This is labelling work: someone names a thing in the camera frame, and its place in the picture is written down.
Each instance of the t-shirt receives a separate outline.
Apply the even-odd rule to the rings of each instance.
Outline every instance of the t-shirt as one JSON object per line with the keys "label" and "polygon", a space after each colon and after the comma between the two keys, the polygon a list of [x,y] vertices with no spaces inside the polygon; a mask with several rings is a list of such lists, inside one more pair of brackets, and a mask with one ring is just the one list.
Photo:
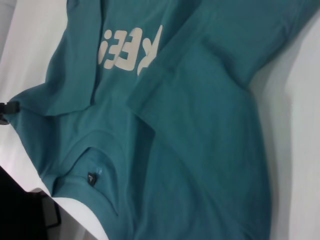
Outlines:
{"label": "t-shirt", "polygon": [[319,0],[68,0],[42,85],[5,115],[53,197],[110,240],[268,240],[254,73]]}

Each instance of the white table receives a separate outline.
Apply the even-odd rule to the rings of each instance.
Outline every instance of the white table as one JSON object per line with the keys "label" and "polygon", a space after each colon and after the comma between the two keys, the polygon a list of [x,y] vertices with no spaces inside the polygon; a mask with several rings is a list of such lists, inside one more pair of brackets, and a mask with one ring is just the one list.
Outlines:
{"label": "white table", "polygon": [[[0,102],[45,81],[67,24],[66,0],[18,0],[0,65]],[[320,236],[320,13],[256,77],[273,190],[271,240]],[[47,188],[11,126],[0,127],[0,166],[28,192]],[[96,216],[69,198],[54,200],[97,239]]]}

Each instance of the teal t-shirt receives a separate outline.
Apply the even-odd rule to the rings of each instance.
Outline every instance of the teal t-shirt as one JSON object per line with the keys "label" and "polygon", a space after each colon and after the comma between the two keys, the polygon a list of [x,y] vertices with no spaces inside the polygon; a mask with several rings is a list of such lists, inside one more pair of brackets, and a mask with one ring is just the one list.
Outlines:
{"label": "teal t-shirt", "polygon": [[68,0],[46,82],[5,117],[51,195],[87,205],[110,240],[268,240],[248,84],[319,4]]}

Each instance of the folded t-shirt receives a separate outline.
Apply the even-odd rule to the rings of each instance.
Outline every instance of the folded t-shirt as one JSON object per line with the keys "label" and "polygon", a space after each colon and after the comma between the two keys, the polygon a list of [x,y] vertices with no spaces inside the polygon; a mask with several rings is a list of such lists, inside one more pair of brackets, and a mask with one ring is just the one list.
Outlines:
{"label": "folded t-shirt", "polygon": [[46,82],[5,117],[52,196],[86,204],[110,240],[268,240],[247,87],[319,4],[68,0]]}

